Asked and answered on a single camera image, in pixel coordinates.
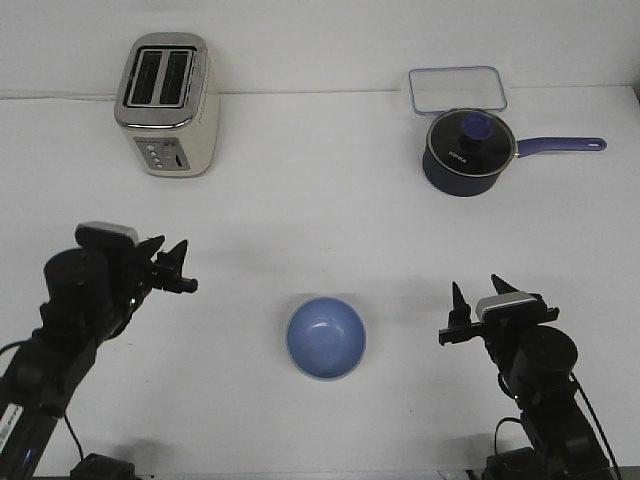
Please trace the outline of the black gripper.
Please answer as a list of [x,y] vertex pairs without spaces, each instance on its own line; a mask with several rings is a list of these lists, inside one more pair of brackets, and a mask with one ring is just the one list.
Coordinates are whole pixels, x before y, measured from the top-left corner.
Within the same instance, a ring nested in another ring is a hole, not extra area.
[[[490,279],[499,300],[515,300],[523,295],[521,290],[510,285],[497,274],[492,274]],[[502,349],[504,337],[513,336],[516,332],[535,325],[555,321],[559,316],[557,307],[529,305],[497,313],[494,317],[490,317],[487,323],[472,322],[471,307],[466,302],[459,285],[453,282],[451,288],[452,309],[448,314],[447,327],[438,333],[438,343],[441,346],[481,337],[489,343],[497,343],[499,349]]]
[[135,300],[144,300],[153,289],[176,294],[195,293],[198,289],[197,279],[186,278],[182,274],[188,241],[180,241],[167,252],[159,251],[164,241],[165,236],[159,235],[135,247],[134,265],[139,270]]

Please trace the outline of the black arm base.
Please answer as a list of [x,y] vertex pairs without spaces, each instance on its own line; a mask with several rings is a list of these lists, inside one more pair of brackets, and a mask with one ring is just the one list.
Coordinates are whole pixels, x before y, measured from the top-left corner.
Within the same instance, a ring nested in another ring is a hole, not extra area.
[[91,453],[81,460],[69,474],[71,480],[135,480],[133,463]]
[[481,479],[613,479],[607,461],[562,465],[543,460],[531,447],[511,450],[487,458]]

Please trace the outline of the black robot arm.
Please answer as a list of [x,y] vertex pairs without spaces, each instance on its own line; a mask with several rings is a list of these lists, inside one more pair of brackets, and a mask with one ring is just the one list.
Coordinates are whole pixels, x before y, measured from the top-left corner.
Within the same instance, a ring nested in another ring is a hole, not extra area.
[[484,342],[498,369],[498,384],[520,411],[515,421],[530,444],[494,452],[484,479],[618,479],[620,470],[590,404],[578,405],[584,391],[573,373],[578,350],[552,327],[559,316],[538,293],[519,290],[497,275],[495,295],[470,306],[452,287],[452,309],[440,345],[473,338]]
[[32,478],[98,348],[127,328],[152,290],[198,288],[182,274],[185,240],[164,252],[164,236],[141,241],[134,229],[104,222],[79,224],[75,239],[44,267],[41,326],[10,345],[15,353],[1,377],[4,479]]

